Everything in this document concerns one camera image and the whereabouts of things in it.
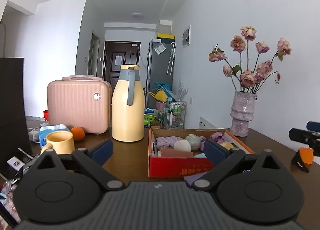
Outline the white and yellow plush toy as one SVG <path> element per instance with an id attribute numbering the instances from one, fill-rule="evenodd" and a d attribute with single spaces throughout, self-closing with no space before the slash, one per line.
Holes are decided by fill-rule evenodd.
<path id="1" fill-rule="evenodd" d="M 220 144 L 222 147 L 224 147 L 227 150 L 230 150 L 234 147 L 234 145 L 230 142 L 224 141 L 223 143 Z"/>

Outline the light blue plush toy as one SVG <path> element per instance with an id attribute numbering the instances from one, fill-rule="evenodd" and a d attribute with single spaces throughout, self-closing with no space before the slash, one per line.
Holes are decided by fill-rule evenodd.
<path id="1" fill-rule="evenodd" d="M 199 154 L 195 155 L 194 158 L 206 158 L 206 155 L 205 155 L 205 153 L 199 153 Z"/>

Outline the white round sponge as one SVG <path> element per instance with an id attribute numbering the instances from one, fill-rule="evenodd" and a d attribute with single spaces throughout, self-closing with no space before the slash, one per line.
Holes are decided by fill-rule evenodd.
<path id="1" fill-rule="evenodd" d="M 178 140 L 174 143 L 174 150 L 191 152 L 191 145 L 186 139 Z"/>

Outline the lilac fluffy headband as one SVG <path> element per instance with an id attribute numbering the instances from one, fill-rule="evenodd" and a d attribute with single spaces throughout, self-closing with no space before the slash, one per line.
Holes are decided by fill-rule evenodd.
<path id="1" fill-rule="evenodd" d="M 157 137 L 156 138 L 156 147 L 158 150 L 161 148 L 174 148 L 176 142 L 183 140 L 181 137 L 168 136 L 168 137 Z"/>

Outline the purple drawstring pouch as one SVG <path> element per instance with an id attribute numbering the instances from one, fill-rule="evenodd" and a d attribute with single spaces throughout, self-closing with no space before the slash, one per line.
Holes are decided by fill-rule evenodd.
<path id="1" fill-rule="evenodd" d="M 204 176 L 207 173 L 208 172 L 206 171 L 198 174 L 193 174 L 193 175 L 185 176 L 183 179 L 185 180 L 186 184 L 189 187 L 191 187 L 196 180 L 200 179 L 202 176 Z"/>

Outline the plastic soft ball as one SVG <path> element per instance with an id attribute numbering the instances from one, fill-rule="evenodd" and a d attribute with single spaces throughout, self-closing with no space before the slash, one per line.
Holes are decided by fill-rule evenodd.
<path id="1" fill-rule="evenodd" d="M 201 146 L 201 138 L 194 134 L 188 134 L 185 140 L 187 140 L 191 146 L 192 150 L 198 150 Z"/>

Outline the yellow ceramic mug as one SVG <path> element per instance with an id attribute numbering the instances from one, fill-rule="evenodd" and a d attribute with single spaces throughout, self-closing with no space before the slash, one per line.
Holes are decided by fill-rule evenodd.
<path id="1" fill-rule="evenodd" d="M 41 153 L 54 150 L 58 155 L 69 155 L 75 150 L 73 134 L 70 131 L 54 131 L 46 135 L 46 145 Z"/>

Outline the blue tissue pack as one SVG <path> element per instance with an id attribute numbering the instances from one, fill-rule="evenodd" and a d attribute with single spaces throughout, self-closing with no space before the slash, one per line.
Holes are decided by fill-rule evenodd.
<path id="1" fill-rule="evenodd" d="M 64 124 L 41 127 L 38 133 L 40 148 L 46 145 L 46 136 L 54 131 L 69 131 L 69 128 Z"/>

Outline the dried pink roses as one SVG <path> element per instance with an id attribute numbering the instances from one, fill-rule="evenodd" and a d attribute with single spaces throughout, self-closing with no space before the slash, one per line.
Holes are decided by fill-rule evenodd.
<path id="1" fill-rule="evenodd" d="M 240 35 L 235 35 L 230 41 L 232 51 L 239 54 L 237 64 L 232 64 L 225 51 L 216 44 L 208 54 L 211 63 L 223 62 L 223 75 L 231 79 L 235 91 L 257 94 L 270 77 L 275 77 L 275 83 L 280 83 L 281 74 L 275 71 L 275 59 L 283 62 L 285 56 L 291 55 L 292 48 L 289 41 L 280 38 L 276 51 L 271 59 L 264 62 L 261 56 L 270 51 L 266 42 L 256 41 L 257 29 L 253 26 L 243 26 Z"/>

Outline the pink mini suitcase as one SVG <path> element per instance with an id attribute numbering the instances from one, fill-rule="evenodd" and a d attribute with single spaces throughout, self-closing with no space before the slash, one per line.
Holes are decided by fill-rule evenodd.
<path id="1" fill-rule="evenodd" d="M 112 87 L 102 78 L 72 75 L 47 86 L 50 125 L 81 127 L 86 133 L 102 134 L 111 119 Z"/>

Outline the yellow thermos jug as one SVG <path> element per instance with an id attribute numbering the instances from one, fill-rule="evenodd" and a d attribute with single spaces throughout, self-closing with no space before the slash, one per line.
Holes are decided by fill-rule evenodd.
<path id="1" fill-rule="evenodd" d="M 132 143 L 144 138 L 145 97 L 138 65 L 120 66 L 112 95 L 112 137 Z"/>

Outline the metal storage trolley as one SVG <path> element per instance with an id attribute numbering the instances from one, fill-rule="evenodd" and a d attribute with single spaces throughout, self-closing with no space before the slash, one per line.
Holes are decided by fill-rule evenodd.
<path id="1" fill-rule="evenodd" d="M 185 101 L 171 101 L 164 108 L 164 128 L 183 130 L 187 103 Z"/>

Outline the yellow toy on pile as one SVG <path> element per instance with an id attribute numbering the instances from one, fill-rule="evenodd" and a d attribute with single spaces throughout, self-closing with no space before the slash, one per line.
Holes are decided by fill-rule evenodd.
<path id="1" fill-rule="evenodd" d="M 157 89 L 156 93 L 149 92 L 149 95 L 151 95 L 156 101 L 163 102 L 163 103 L 166 102 L 168 99 L 168 96 L 165 93 L 165 91 L 159 90 L 159 89 Z"/>

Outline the dark brown door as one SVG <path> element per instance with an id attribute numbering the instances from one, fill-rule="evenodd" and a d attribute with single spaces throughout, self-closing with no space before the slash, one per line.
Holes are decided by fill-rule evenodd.
<path id="1" fill-rule="evenodd" d="M 139 65 L 139 42 L 106 41 L 104 51 L 103 79 L 114 90 L 121 65 Z"/>

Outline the grey refrigerator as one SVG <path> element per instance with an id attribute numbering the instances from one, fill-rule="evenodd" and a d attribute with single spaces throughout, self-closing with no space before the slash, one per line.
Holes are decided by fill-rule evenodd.
<path id="1" fill-rule="evenodd" d="M 158 43 L 150 41 L 149 54 L 147 57 L 146 71 L 146 96 L 145 106 L 155 109 L 156 100 L 149 92 L 156 94 L 158 83 L 168 84 L 172 89 L 172 79 L 174 71 L 171 70 L 169 60 L 171 57 L 172 44 Z"/>

